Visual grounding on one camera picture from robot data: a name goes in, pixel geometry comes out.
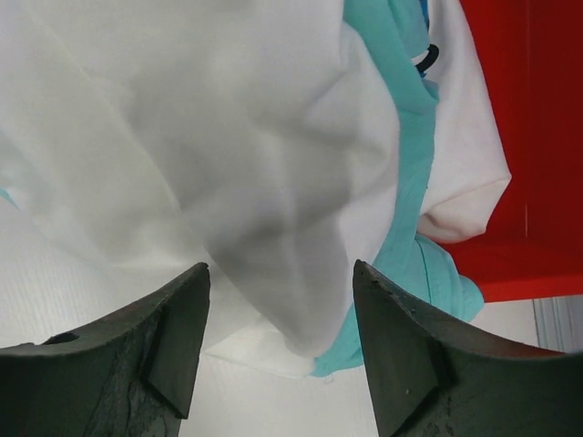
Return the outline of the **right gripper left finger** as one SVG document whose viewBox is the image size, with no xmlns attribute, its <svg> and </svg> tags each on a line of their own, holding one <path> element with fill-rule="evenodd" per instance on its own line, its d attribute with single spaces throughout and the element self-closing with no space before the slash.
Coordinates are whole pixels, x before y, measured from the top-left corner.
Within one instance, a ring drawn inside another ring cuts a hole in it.
<svg viewBox="0 0 583 437">
<path fill-rule="evenodd" d="M 176 436 L 210 308 L 205 263 L 42 344 L 1 350 L 4 436 Z"/>
</svg>

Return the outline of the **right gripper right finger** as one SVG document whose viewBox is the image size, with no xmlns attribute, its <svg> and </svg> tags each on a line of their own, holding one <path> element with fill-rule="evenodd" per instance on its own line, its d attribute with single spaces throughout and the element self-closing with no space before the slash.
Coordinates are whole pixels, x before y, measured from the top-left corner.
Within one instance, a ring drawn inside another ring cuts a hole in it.
<svg viewBox="0 0 583 437">
<path fill-rule="evenodd" d="M 579 436 L 582 356 L 508 340 L 357 261 L 353 297 L 382 436 Z"/>
</svg>

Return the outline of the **red plastic bin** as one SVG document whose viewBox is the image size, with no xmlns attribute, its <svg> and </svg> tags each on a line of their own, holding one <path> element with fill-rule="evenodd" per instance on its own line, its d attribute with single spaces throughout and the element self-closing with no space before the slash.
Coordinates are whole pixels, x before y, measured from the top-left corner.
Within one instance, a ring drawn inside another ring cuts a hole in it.
<svg viewBox="0 0 583 437">
<path fill-rule="evenodd" d="M 582 291 L 582 4 L 466 1 L 512 179 L 450 247 L 488 302 Z"/>
</svg>

